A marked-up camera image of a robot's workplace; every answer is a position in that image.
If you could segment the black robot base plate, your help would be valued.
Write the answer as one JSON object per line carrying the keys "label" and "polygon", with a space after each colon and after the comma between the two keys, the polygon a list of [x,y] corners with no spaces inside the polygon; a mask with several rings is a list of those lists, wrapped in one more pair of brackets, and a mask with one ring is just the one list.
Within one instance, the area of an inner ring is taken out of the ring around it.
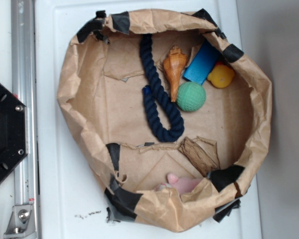
{"label": "black robot base plate", "polygon": [[0,83],[0,184],[26,156],[26,106]]}

